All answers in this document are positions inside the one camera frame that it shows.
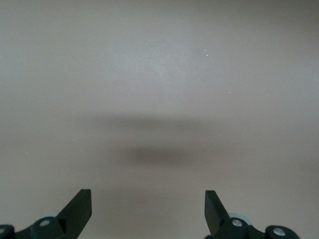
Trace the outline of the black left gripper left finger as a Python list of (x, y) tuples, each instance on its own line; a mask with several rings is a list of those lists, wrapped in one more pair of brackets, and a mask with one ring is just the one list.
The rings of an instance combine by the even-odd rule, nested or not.
[(92, 216), (90, 189), (81, 189), (54, 217), (44, 217), (16, 232), (14, 226), (0, 226), (2, 239), (76, 239)]

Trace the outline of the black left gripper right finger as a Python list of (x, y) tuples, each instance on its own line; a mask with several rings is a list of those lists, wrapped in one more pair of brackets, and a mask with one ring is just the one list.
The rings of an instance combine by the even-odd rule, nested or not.
[(261, 232), (244, 215), (228, 213), (214, 190), (205, 191), (205, 220), (210, 234), (207, 239), (298, 239), (291, 229), (270, 225)]

